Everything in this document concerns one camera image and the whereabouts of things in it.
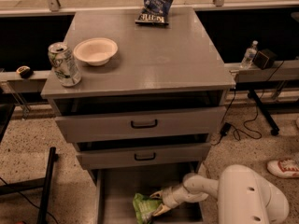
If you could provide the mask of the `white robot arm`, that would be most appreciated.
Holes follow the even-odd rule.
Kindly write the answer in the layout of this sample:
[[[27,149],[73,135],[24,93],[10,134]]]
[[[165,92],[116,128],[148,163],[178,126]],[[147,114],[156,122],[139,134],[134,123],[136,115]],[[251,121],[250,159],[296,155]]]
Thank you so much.
[[[150,195],[162,203],[157,217],[181,205],[198,203],[209,195],[217,200],[219,224],[281,224],[290,212],[285,194],[247,166],[226,167],[218,180],[188,173],[183,181]]]

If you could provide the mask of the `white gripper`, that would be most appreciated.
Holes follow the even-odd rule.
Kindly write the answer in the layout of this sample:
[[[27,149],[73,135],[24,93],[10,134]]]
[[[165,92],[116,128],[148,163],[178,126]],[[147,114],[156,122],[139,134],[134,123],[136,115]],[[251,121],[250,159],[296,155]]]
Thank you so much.
[[[163,190],[158,190],[153,192],[150,197],[153,199],[162,199],[161,203],[157,209],[152,213],[154,217],[160,216],[170,210],[170,208],[175,208],[180,205],[178,200],[180,193],[180,186],[169,187]]]

